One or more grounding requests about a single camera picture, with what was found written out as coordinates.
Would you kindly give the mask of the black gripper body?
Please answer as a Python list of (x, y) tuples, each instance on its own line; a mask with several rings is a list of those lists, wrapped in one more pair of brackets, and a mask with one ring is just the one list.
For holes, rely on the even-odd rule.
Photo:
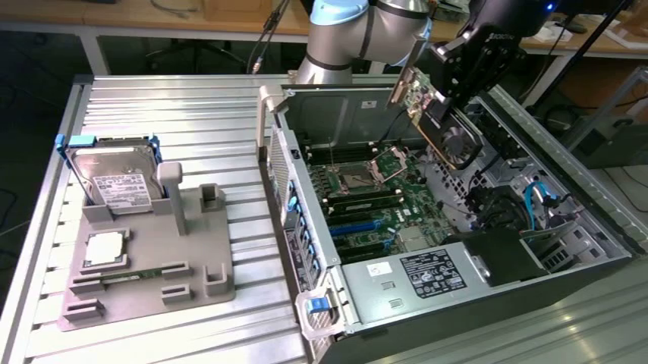
[(555, 9), (555, 1), (469, 3), (469, 18), (459, 31), (464, 80), (489, 80), (504, 73), (521, 53), (521, 40), (539, 32)]

